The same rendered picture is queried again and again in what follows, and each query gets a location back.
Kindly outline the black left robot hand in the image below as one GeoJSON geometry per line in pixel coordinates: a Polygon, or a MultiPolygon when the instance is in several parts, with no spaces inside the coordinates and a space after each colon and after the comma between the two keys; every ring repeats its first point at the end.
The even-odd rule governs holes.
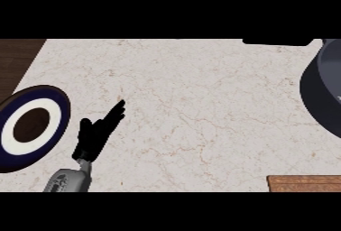
{"type": "Polygon", "coordinates": [[[125,116],[124,105],[125,101],[119,100],[103,119],[98,119],[94,123],[87,118],[81,119],[76,136],[78,142],[72,153],[75,161],[85,160],[87,162],[94,162],[97,159],[109,136],[125,116]]]}

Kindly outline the wooden cutting board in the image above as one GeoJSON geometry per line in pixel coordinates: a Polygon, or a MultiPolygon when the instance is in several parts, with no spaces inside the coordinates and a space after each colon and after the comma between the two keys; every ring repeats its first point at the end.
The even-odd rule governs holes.
{"type": "Polygon", "coordinates": [[[268,175],[270,192],[341,192],[341,175],[268,175]]]}

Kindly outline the dark grey pot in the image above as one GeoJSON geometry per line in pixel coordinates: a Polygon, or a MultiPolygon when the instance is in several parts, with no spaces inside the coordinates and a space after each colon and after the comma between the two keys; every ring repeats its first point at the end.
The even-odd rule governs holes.
{"type": "Polygon", "coordinates": [[[310,115],[341,138],[341,39],[321,40],[301,76],[299,94],[310,115]]]}

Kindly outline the blue and white plate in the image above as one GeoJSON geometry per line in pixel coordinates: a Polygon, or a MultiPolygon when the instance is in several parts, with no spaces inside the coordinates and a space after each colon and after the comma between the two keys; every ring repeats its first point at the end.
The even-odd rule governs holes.
{"type": "Polygon", "coordinates": [[[48,85],[20,90],[0,103],[0,173],[19,171],[45,156],[69,117],[69,98],[48,85]]]}

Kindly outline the black appliance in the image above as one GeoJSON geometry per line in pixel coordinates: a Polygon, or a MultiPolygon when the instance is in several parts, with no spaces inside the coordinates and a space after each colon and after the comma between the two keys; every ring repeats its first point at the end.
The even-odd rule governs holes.
{"type": "Polygon", "coordinates": [[[245,44],[279,45],[279,46],[307,46],[312,39],[242,39],[245,44]]]}

